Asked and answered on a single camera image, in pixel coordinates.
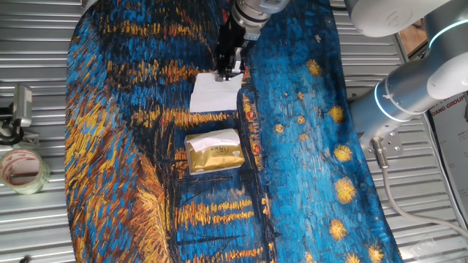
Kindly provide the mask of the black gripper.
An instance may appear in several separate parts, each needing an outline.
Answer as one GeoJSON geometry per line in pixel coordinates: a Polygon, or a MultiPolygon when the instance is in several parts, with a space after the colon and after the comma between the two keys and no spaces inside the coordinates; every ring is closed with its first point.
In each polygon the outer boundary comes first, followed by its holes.
{"type": "Polygon", "coordinates": [[[216,47],[218,58],[216,60],[215,81],[228,81],[233,74],[239,75],[241,73],[242,57],[246,56],[252,49],[252,41],[245,39],[245,34],[246,28],[238,24],[232,15],[229,15],[226,23],[220,26],[216,47]]]}

